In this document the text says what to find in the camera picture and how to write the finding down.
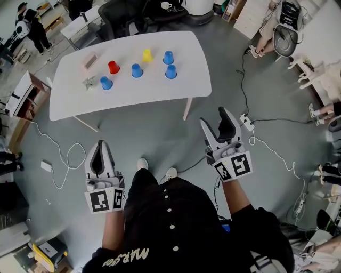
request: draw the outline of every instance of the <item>power strip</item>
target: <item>power strip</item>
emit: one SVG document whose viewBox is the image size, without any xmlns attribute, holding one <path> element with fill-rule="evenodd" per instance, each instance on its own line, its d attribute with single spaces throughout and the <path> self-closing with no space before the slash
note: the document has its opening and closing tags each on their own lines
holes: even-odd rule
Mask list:
<svg viewBox="0 0 341 273">
<path fill-rule="evenodd" d="M 245 114 L 242 114 L 240 116 L 240 120 L 241 120 L 241 122 L 243 122 L 243 125 L 245 125 L 247 130 L 249 130 L 250 132 L 252 132 L 254 130 L 255 126 L 253 124 L 251 124 L 250 119 L 247 116 L 245 116 Z"/>
</svg>

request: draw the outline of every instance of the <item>hand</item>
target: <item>hand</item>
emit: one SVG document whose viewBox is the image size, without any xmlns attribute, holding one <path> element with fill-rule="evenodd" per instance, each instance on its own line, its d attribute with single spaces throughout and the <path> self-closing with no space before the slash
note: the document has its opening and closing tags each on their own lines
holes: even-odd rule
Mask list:
<svg viewBox="0 0 341 273">
<path fill-rule="evenodd" d="M 269 3 L 269 10 L 273 11 L 276 8 L 277 3 L 274 1 L 271 1 Z"/>
</svg>

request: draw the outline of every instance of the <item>blue cup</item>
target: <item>blue cup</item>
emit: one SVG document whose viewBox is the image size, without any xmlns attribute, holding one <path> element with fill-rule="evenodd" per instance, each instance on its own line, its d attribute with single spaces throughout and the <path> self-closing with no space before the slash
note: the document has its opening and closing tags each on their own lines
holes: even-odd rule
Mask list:
<svg viewBox="0 0 341 273">
<path fill-rule="evenodd" d="M 174 79 L 176 77 L 176 67 L 174 65 L 169 65 L 166 71 L 166 77 L 169 79 Z"/>
<path fill-rule="evenodd" d="M 164 57 L 164 63 L 167 65 L 171 65 L 174 62 L 174 56 L 172 51 L 166 51 Z"/>
<path fill-rule="evenodd" d="M 143 74 L 143 70 L 137 63 L 132 65 L 132 75 L 134 78 L 140 78 Z"/>
<path fill-rule="evenodd" d="M 102 77 L 100 81 L 104 90 L 109 90 L 110 88 L 112 88 L 112 81 L 109 80 L 106 76 Z"/>
</svg>

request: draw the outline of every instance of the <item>chair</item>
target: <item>chair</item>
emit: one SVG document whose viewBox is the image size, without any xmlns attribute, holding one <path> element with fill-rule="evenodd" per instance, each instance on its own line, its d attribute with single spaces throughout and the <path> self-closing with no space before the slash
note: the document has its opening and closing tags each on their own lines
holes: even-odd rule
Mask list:
<svg viewBox="0 0 341 273">
<path fill-rule="evenodd" d="M 157 25 L 156 32 L 159 32 L 161 28 L 168 23 L 180 22 L 182 18 L 188 15 L 188 11 L 181 6 L 179 1 L 168 0 L 168 2 L 173 5 L 168 10 L 161 8 L 161 2 L 163 1 L 147 0 L 145 8 L 143 9 L 143 16 L 145 18 L 148 17 L 153 22 L 153 24 L 147 23 L 147 27 L 154 24 Z"/>
<path fill-rule="evenodd" d="M 140 22 L 142 21 L 142 10 L 144 0 L 139 3 L 135 1 L 134 6 L 125 0 L 111 0 L 102 5 L 98 13 L 105 22 L 102 37 L 105 41 L 115 38 L 130 36 L 129 26 L 134 23 L 139 32 L 142 32 Z"/>
</svg>

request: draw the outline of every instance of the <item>white cable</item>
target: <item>white cable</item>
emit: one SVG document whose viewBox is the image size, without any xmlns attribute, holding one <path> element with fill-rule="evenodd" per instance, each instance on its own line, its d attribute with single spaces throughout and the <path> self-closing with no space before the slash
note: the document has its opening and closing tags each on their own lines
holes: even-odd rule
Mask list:
<svg viewBox="0 0 341 273">
<path fill-rule="evenodd" d="M 288 172 L 293 171 L 294 176 L 295 176 L 296 178 L 298 178 L 298 179 L 300 179 L 300 180 L 303 180 L 303 187 L 302 187 L 301 193 L 299 194 L 298 198 L 296 199 L 296 201 L 295 201 L 295 203 L 294 203 L 294 207 L 293 207 L 293 211 L 296 212 L 295 225 L 297 225 L 297 220 L 298 220 L 298 221 L 301 220 L 302 217 L 303 217 L 303 215 L 304 215 L 304 203 L 303 203 L 303 207 L 302 207 L 303 212 L 302 212 L 300 218 L 298 217 L 298 215 L 299 215 L 301 212 L 298 212 L 298 211 L 297 211 L 298 208 L 299 208 L 299 206 L 296 207 L 296 204 L 297 204 L 297 201 L 298 201 L 298 200 L 305 202 L 305 200 L 306 200 L 306 198 L 307 198 L 307 193 L 304 192 L 304 189 L 305 189 L 305 180 L 304 180 L 303 178 L 300 178 L 300 177 L 298 177 L 298 176 L 296 175 L 296 172 L 295 172 L 296 162 L 293 162 L 292 168 L 288 168 L 288 165 L 287 165 L 287 163 L 286 163 L 286 161 L 284 160 L 283 157 L 281 157 L 279 154 L 277 154 L 276 151 L 274 151 L 273 149 L 271 149 L 271 148 L 265 143 L 265 141 L 263 141 L 263 140 L 258 139 L 257 137 L 255 137 L 255 131 L 254 131 L 254 130 L 252 130 L 252 133 L 253 133 L 253 136 L 250 136 L 250 138 L 249 138 L 249 143 L 250 143 L 251 146 L 255 145 L 255 140 L 258 140 L 259 142 L 263 143 L 269 150 L 271 150 L 272 152 L 274 152 L 275 155 L 277 155 L 281 160 L 283 160 L 284 165 L 285 165 L 285 167 L 286 167 L 286 169 L 287 169 Z"/>
<path fill-rule="evenodd" d="M 38 129 L 38 131 L 39 131 L 39 134 L 48 137 L 54 144 L 56 144 L 56 145 L 58 146 L 58 151 L 59 151 L 60 160 L 61 160 L 61 161 L 63 162 L 63 164 L 68 168 L 68 170 L 66 171 L 66 175 L 65 175 L 65 178 L 64 178 L 64 182 L 63 182 L 63 184 L 62 184 L 61 187 L 58 187 L 58 186 L 56 185 L 56 183 L 55 183 L 55 181 L 54 181 L 54 172 L 53 172 L 53 168 L 51 168 L 53 184 L 55 185 L 55 187 L 56 187 L 57 189 L 60 190 L 60 189 L 63 188 L 63 186 L 64 186 L 64 184 L 65 184 L 66 177 L 68 176 L 69 170 L 76 170 L 76 169 L 78 169 L 78 168 L 84 163 L 84 161 L 85 161 L 85 159 L 86 159 L 86 152 L 85 152 L 85 149 L 84 149 L 84 147 L 82 146 L 82 144 L 80 144 L 80 143 L 75 143 L 75 144 L 73 144 L 73 145 L 71 146 L 71 148 L 68 150 L 68 153 L 66 154 L 66 163 L 65 163 L 64 160 L 63 160 L 63 158 L 62 158 L 62 153 L 61 153 L 61 151 L 60 151 L 60 146 L 59 146 L 59 144 L 58 144 L 57 142 L 55 142 L 49 135 L 43 134 L 43 133 L 40 131 L 40 129 L 39 129 L 38 123 L 36 123 L 36 122 L 31 122 L 31 123 L 37 125 L 37 129 Z M 71 149 L 72 149 L 75 145 L 79 145 L 79 146 L 82 148 L 82 150 L 83 150 L 83 152 L 84 152 L 84 159 L 83 159 L 83 161 L 82 161 L 77 167 L 70 167 L 70 165 L 69 165 L 69 153 L 70 153 Z"/>
</svg>

